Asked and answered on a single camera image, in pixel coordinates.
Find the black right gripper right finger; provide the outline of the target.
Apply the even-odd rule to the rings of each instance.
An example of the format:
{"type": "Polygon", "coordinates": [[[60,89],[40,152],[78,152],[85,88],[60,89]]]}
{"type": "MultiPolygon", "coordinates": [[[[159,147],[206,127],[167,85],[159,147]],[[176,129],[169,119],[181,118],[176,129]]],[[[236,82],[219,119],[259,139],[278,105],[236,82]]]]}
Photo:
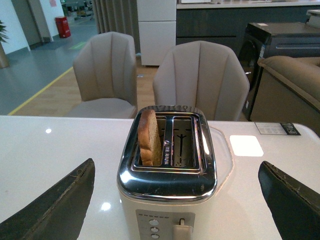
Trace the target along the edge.
{"type": "Polygon", "coordinates": [[[263,161],[258,180],[264,200],[283,240],[320,238],[320,194],[263,161]]]}

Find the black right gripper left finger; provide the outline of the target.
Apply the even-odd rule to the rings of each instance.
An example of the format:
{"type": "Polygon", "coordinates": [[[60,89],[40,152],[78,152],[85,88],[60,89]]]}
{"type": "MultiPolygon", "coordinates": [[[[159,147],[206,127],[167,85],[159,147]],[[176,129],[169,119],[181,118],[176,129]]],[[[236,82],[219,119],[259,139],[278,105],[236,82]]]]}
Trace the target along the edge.
{"type": "Polygon", "coordinates": [[[89,158],[0,224],[2,240],[76,240],[90,205],[95,163],[89,158]]]}

